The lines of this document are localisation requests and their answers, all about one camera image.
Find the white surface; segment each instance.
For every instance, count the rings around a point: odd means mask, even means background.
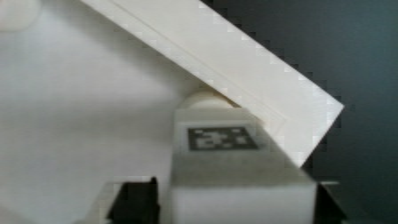
[[[342,109],[199,0],[81,0],[264,122],[302,165]]]
[[[24,29],[39,12],[40,0],[0,0],[0,31]]]
[[[42,3],[33,26],[0,33],[3,224],[95,219],[127,176],[158,176],[163,200],[174,109],[200,85],[78,1]]]

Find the white cardboard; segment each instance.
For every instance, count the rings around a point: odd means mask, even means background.
[[[302,165],[342,105],[199,0],[81,0],[264,122]]]

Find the dark background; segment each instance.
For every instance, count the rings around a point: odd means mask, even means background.
[[[346,106],[303,168],[398,223],[398,1],[202,1]]]

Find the qr code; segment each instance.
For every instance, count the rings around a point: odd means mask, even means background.
[[[243,127],[190,128],[190,150],[257,149]]]

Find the white block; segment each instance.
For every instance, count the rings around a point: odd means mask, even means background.
[[[199,0],[81,0],[250,110],[302,165],[341,103]]]
[[[309,224],[314,189],[248,111],[177,110],[172,223]]]
[[[277,151],[174,155],[174,224],[310,224],[316,184]]]

